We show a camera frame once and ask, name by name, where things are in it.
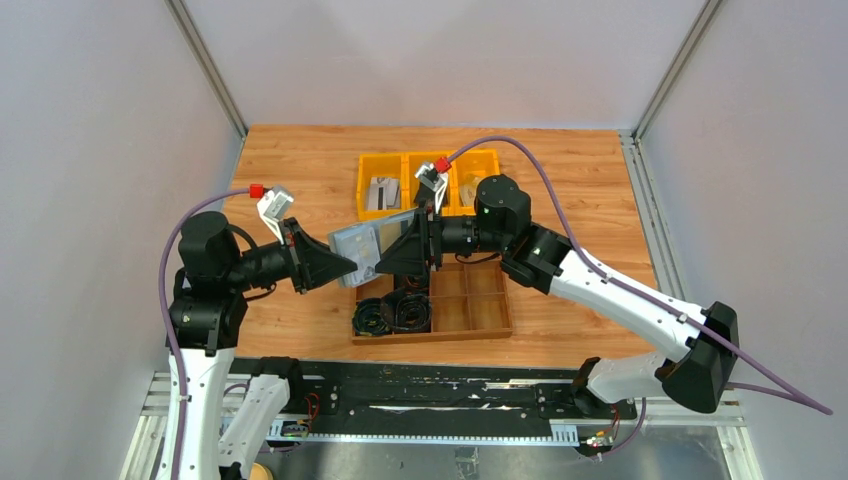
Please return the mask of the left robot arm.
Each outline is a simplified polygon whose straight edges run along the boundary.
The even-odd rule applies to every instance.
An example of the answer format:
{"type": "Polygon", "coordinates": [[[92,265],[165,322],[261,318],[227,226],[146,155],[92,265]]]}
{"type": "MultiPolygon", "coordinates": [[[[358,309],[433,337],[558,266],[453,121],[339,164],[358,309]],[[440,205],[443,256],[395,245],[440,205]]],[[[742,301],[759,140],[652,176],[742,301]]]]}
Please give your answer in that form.
{"type": "Polygon", "coordinates": [[[226,384],[248,309],[246,292],[290,280],[306,293],[357,268],[307,235],[295,219],[282,226],[283,241],[245,252],[221,212],[195,214],[178,231],[183,266],[164,310],[173,332],[172,386],[160,479],[248,478],[276,415],[307,402],[299,360],[263,357],[234,418],[222,425],[226,384]]]}

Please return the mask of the grey card holder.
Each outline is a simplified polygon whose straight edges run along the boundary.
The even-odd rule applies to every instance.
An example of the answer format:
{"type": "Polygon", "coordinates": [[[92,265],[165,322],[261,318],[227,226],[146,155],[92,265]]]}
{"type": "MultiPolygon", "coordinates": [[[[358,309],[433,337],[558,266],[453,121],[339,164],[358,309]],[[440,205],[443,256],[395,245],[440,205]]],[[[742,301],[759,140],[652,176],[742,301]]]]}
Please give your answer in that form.
{"type": "Polygon", "coordinates": [[[413,218],[414,211],[407,210],[331,232],[328,235],[330,250],[353,261],[357,267],[341,277],[338,284],[354,288],[378,278],[377,263],[385,250],[407,230],[413,218]]]}

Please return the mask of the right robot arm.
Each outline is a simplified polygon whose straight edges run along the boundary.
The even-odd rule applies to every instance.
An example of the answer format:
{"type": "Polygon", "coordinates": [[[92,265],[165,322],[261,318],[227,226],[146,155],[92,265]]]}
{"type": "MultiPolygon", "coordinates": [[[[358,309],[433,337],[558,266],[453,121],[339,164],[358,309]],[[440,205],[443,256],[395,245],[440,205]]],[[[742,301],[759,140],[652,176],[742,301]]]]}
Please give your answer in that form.
{"type": "Polygon", "coordinates": [[[586,306],[628,328],[652,353],[612,360],[591,357],[572,380],[565,402],[584,417],[636,397],[664,395],[691,411],[717,410],[738,358],[736,312],[666,296],[617,273],[574,240],[531,219],[531,198],[506,175],[477,187],[471,215],[442,218],[413,211],[411,226],[381,255],[377,272],[422,277],[445,254],[495,253],[515,283],[586,306]]]}

